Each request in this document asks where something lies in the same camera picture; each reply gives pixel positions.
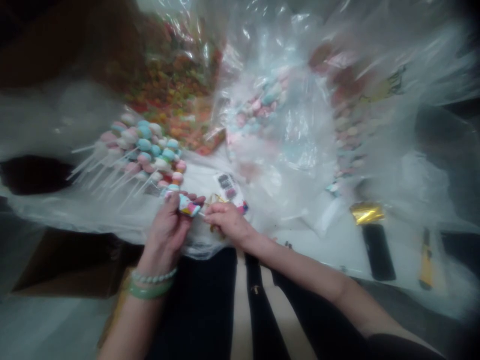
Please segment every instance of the black phone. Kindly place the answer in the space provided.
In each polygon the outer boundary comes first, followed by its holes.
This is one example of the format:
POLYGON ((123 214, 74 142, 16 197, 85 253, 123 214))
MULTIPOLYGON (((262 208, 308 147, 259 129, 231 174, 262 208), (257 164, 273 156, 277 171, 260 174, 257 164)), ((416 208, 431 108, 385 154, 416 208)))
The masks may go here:
POLYGON ((393 281, 397 279, 394 263, 390 255, 387 236, 382 225, 362 225, 371 274, 377 281, 393 281))

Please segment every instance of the bracelet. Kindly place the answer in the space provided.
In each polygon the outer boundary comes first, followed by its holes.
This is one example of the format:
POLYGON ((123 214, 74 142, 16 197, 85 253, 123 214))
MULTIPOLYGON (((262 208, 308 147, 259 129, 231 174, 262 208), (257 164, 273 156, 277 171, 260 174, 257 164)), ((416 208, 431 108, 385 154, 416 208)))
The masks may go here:
POLYGON ((167 281, 156 285, 155 287, 142 288, 135 284, 135 281, 132 279, 130 282, 130 295, 137 299, 141 300, 153 300, 160 298, 169 292, 170 288, 173 286, 173 281, 167 281))
POLYGON ((131 278, 140 284, 152 284, 157 285, 161 284, 164 281, 170 280, 177 273, 178 267, 174 268, 171 272, 162 276, 145 276, 140 274, 137 270, 134 270, 131 273, 131 278))

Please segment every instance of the gold foil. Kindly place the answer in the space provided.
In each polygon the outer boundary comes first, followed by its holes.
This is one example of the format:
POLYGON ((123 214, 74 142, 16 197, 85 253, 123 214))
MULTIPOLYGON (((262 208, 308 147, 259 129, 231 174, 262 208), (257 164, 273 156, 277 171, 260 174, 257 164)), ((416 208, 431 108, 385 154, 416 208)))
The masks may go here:
POLYGON ((385 219, 382 205, 376 202, 360 202, 350 208, 357 225, 370 224, 385 219))

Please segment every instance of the sticker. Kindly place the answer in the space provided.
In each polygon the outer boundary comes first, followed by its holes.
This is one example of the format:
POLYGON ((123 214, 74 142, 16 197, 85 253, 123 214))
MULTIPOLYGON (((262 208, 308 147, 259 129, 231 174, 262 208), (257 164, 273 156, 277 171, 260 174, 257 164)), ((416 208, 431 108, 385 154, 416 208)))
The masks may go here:
POLYGON ((220 197, 241 209, 242 214, 245 215, 249 210, 249 206, 247 205, 244 194, 234 177, 231 174, 220 172, 216 174, 214 178, 220 186, 220 197))

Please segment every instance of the right hand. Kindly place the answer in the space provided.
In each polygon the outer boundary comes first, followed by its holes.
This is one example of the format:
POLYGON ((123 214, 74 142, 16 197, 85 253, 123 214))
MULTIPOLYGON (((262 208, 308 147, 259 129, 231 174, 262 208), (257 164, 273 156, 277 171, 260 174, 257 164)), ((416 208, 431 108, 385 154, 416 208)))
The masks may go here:
POLYGON ((233 245, 243 251, 248 249, 249 244, 259 235, 232 203, 212 204, 205 212, 204 221, 220 227, 221 231, 231 239, 233 245))

